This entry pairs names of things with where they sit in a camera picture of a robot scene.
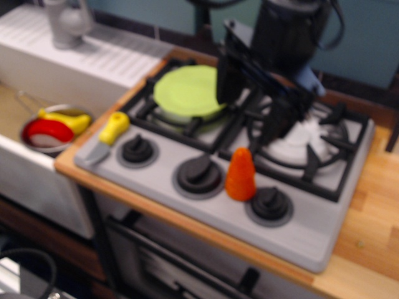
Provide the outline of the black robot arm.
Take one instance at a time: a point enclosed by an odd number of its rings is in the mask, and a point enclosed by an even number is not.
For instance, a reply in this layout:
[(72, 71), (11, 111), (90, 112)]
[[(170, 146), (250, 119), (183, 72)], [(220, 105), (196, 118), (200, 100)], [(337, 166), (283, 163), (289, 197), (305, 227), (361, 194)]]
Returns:
[(257, 145), (284, 136), (324, 95), (309, 60), (329, 10), (323, 1), (263, 1), (254, 27), (234, 19), (225, 21), (216, 98), (231, 104), (248, 81), (272, 98)]

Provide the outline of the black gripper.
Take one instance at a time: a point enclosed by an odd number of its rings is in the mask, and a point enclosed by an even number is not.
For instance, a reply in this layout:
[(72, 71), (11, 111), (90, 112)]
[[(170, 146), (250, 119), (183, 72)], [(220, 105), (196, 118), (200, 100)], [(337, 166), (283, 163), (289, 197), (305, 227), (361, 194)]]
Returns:
[(235, 19), (227, 19), (224, 28), (226, 34), (219, 48), (217, 66), (216, 98), (219, 104), (234, 103), (241, 96), (246, 80), (265, 91), (291, 91), (272, 76), (273, 72), (293, 83), (294, 88), (310, 94), (288, 93), (272, 101), (261, 130), (261, 144), (268, 145), (285, 136), (298, 121), (302, 121), (314, 101), (312, 95), (323, 97), (326, 89), (307, 64), (299, 69), (284, 71), (262, 66), (251, 52), (254, 32), (251, 27)]

